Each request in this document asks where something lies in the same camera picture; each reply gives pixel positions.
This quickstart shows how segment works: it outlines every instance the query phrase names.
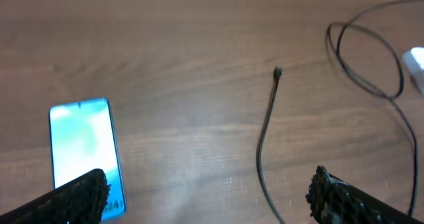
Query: cable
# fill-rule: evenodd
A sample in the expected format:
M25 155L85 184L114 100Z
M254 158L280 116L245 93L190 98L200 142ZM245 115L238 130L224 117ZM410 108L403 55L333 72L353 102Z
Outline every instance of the cable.
M417 144L417 138L415 137L415 133L409 124L409 121L407 120L406 116L403 114L403 111L399 108L399 106L395 103L395 99L398 98L404 88L405 80L403 78L403 71L400 64L399 56L396 54L395 49L393 46L381 35L379 35L377 32L374 32L370 30L369 28L362 27L359 25L353 24L354 21L358 20L360 17L364 16L365 14L368 14L372 11L375 11L376 9L382 9L385 7L389 7L392 5L400 5L404 3L412 3L412 2L418 2L418 1L424 1L424 0L397 0L397 1L390 1L387 3L380 3L377 4L369 9L364 10L363 12L355 15L353 18L351 18L347 23L341 23L341 22L335 22L331 23L327 28L326 33L326 41L329 42L329 45L331 47L331 50L337 57L337 60L339 61L343 72L347 75L347 77L354 82L357 86L362 88L364 91L368 92L369 94L373 95L374 97L386 99L389 101L389 103L395 108L395 110L399 113L400 117L402 118L403 122L407 126L409 132L411 133L413 146L414 146L414 153L413 153L413 188L412 188L412 197L411 197L411 203L409 206L408 215L413 216L413 210L415 208L415 202L417 199L417 191L418 191L418 144ZM337 45L334 46L333 40L331 38L331 29L333 27L342 27L339 37L337 39ZM353 28L354 30L357 30L359 32L363 32L364 34L367 34L376 40L380 41L384 46L392 53L392 56L395 60L397 71L399 73L399 88L398 91L394 95L388 95L384 91L382 91L380 88L378 88L373 83L369 82L362 76L359 76L354 70L350 68L350 66L342 59L340 55L340 47L341 47L341 40L342 37L348 28Z
M276 100L278 82L280 80L281 74L282 74L282 69L280 67L276 67L276 69L274 70L274 87L272 88L270 104L269 104L268 110L266 112L264 126L262 128L262 132L260 133L260 138L259 138L259 142L258 142L256 165L258 167L258 175L259 175L260 185L262 186L262 190L264 190L266 201L268 201L268 203L270 204L270 207L271 207L272 211L274 212L275 216L277 217L278 221L281 224L286 224L286 221L284 221L284 218L280 215L276 206L272 202L270 194L268 193L268 189L266 188L266 184L265 184L265 180L264 180L264 174L262 173L262 146L264 145L266 130L268 129L268 124L270 123L272 108L274 107L274 102Z

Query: wood grain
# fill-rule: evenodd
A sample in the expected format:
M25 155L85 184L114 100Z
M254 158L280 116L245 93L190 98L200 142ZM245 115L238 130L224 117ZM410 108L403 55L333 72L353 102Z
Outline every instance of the wood grain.
M314 223L305 194L317 165L407 211L404 125L325 52L330 22L384 1L0 0L0 213L52 189L49 108L105 96L128 201L116 223L276 223L255 164L275 66L283 76L263 162L288 223ZM404 52L424 45L423 6L360 23ZM354 32L345 42L361 74L396 90L381 45ZM398 103L423 143L424 99L409 79ZM421 172L422 221L423 185Z

